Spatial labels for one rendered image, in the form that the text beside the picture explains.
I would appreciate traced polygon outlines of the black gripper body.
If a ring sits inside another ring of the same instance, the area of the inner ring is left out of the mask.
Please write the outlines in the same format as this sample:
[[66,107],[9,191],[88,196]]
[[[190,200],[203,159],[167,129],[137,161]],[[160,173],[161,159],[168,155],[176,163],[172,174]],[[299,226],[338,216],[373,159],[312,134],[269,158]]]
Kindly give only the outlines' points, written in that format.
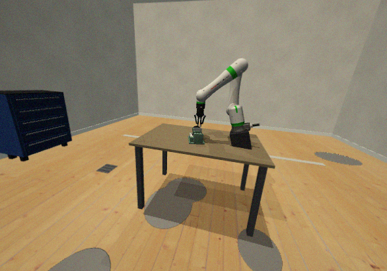
[[203,115],[204,115],[203,112],[204,112],[204,109],[203,110],[197,109],[197,113],[196,113],[197,117],[198,117],[198,115],[199,115],[199,117],[201,117],[201,114],[202,114],[202,117],[203,117]]

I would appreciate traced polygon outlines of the green bench vise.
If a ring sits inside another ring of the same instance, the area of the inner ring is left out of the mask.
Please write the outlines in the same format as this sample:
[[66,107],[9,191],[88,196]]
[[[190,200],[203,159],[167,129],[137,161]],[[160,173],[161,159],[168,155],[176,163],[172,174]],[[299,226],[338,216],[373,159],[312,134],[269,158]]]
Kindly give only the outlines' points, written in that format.
[[192,131],[193,132],[188,136],[189,144],[205,144],[203,140],[202,128],[194,126]]

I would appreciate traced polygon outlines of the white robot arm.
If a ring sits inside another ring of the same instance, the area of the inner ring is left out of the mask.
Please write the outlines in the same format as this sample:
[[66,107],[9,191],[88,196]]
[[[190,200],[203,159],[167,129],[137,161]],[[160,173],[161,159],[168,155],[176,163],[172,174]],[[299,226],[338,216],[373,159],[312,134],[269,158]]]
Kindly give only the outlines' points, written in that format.
[[[205,109],[205,101],[218,89],[230,82],[229,101],[227,104],[227,114],[230,118],[232,133],[250,131],[254,126],[260,124],[244,123],[242,106],[239,105],[239,92],[242,74],[247,70],[248,62],[240,58],[222,72],[212,83],[196,93],[196,108]],[[234,106],[233,106],[234,105]],[[231,107],[230,107],[231,106]],[[229,108],[230,107],[230,108]],[[229,110],[229,112],[228,112]]]

